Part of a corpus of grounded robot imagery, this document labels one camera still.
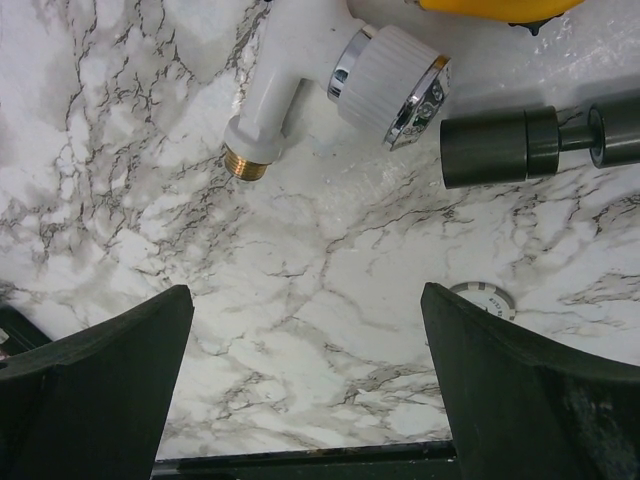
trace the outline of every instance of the white marble countertop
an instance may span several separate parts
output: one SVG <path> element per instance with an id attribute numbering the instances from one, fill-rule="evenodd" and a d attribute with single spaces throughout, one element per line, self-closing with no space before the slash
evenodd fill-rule
<path id="1" fill-rule="evenodd" d="M 638 84 L 640 4 L 587 0 L 531 37 L 402 0 L 354 11 L 455 62 L 447 115 L 572 107 Z M 0 3 L 0 295 L 60 338 L 170 285 L 193 331 L 161 458 L 447 438 L 419 308 L 493 282 L 516 322 L 640 365 L 640 167 L 446 191 L 437 127 L 388 153 L 298 95 L 283 160 L 221 164 L 257 0 Z"/>

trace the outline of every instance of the gray marble veining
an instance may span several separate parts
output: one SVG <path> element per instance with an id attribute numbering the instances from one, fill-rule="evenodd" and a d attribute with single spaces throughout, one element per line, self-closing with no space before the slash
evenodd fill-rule
<path id="1" fill-rule="evenodd" d="M 351 5 L 454 57 L 451 111 L 572 107 L 640 71 L 635 0 L 587 1 L 535 39 L 402 0 Z M 493 282 L 519 324 L 640 365 L 637 167 L 575 153 L 550 180 L 446 191 L 437 128 L 388 153 L 303 85 L 285 157 L 257 184 L 230 179 L 222 132 L 267 12 L 0 3 L 0 297 L 59 338 L 189 285 L 160 457 L 448 438 L 427 281 Z"/>

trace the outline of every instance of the chrome ring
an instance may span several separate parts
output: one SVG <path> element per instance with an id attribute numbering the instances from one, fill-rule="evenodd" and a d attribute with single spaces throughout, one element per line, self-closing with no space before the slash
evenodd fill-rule
<path id="1" fill-rule="evenodd" d="M 384 144 L 393 151 L 415 143 L 449 94 L 449 58 L 441 55 L 429 67 L 389 128 Z"/>
<path id="2" fill-rule="evenodd" d="M 344 90 L 344 85 L 349 78 L 349 74 L 358 61 L 358 57 L 360 57 L 360 54 L 364 51 L 376 32 L 377 30 L 374 27 L 366 25 L 355 34 L 344 50 L 340 60 L 338 60 L 338 64 L 331 74 L 329 89 L 327 90 L 329 99 L 334 103 L 338 102 L 342 90 Z"/>

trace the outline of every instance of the brass fitting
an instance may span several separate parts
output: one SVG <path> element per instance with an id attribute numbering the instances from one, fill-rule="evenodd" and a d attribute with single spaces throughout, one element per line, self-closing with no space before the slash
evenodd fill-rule
<path id="1" fill-rule="evenodd" d="M 234 177 L 244 180 L 245 182 L 255 182 L 262 178 L 269 165 L 250 162 L 236 155 L 236 153 L 227 146 L 224 166 Z"/>

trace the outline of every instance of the white hose connector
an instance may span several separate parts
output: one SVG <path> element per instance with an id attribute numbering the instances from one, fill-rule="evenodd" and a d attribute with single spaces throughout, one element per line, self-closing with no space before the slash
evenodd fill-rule
<path id="1" fill-rule="evenodd" d="M 224 135 L 227 168 L 239 178 L 257 180 L 280 157 L 303 78 L 392 149 L 416 141 L 448 93 L 447 58 L 396 27 L 376 32 L 345 0 L 275 0 L 267 22 L 247 98 Z"/>

